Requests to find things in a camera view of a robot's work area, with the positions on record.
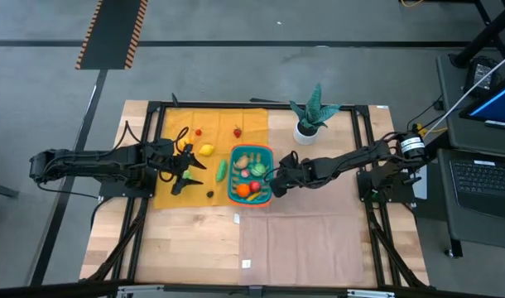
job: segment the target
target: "white cable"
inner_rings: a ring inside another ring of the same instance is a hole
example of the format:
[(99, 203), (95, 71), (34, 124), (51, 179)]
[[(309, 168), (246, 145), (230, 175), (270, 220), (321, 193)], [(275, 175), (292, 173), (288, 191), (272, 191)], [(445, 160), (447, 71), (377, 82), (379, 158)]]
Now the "white cable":
[(457, 106), (468, 96), (468, 94), (470, 94), (474, 89), (475, 87), (477, 87), (479, 84), (481, 84), (482, 81), (484, 81), (487, 77), (489, 77), (492, 72), (494, 72), (495, 70), (497, 70), (499, 68), (499, 66), (503, 65), (505, 63), (505, 60), (501, 61), (498, 65), (496, 65), (492, 70), (490, 70), (490, 72), (488, 72), (479, 82), (477, 82), (477, 84), (475, 84), (472, 88), (470, 88), (460, 99), (459, 101), (453, 105), (453, 107), (451, 107), (447, 113), (444, 114), (444, 116), (442, 116), (442, 118), (440, 118), (436, 123), (435, 125), (433, 125), (433, 127), (431, 127), (427, 133), (425, 134), (424, 138), (426, 138), (430, 132), (432, 132), (435, 127), (437, 127), (440, 123), (442, 123), (442, 121), (444, 121), (444, 119), (446, 119), (454, 110), (455, 108), (457, 108)]

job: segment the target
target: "black floor mat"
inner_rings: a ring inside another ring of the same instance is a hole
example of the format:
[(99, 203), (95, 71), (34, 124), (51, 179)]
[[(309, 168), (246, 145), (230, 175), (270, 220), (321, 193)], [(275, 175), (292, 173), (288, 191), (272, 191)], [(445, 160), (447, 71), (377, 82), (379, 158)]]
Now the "black floor mat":
[(130, 69), (146, 9), (147, 0), (99, 0), (76, 69)]

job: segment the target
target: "potted plant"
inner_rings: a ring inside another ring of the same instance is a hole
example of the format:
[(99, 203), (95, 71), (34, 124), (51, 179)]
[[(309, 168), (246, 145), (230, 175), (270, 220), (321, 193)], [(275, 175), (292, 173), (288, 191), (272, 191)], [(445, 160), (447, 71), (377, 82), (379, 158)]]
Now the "potted plant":
[(340, 104), (332, 104), (321, 107), (320, 96), (322, 88), (320, 84), (315, 86), (310, 100), (305, 106), (305, 110), (299, 108), (296, 103), (290, 100), (289, 105), (299, 118), (295, 125), (293, 137), (301, 145), (310, 145), (315, 142), (319, 127), (328, 127), (325, 121), (334, 116), (341, 108)]

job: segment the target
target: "orange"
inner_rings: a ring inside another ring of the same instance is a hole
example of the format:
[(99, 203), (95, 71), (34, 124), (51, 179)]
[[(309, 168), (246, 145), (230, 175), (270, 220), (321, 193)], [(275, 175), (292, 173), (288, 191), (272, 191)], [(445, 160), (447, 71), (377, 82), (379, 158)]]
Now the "orange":
[(249, 185), (241, 184), (236, 187), (236, 193), (242, 198), (247, 198), (247, 196), (251, 193), (251, 189)]

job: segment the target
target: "computer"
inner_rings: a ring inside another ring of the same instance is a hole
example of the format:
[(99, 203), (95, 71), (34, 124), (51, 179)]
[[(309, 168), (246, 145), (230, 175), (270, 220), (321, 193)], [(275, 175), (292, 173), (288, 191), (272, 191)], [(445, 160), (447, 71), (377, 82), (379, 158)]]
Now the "computer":
[[(460, 117), (505, 129), (505, 80), (485, 98), (469, 105)], [(505, 158), (468, 153), (450, 160), (457, 204), (505, 218)]]

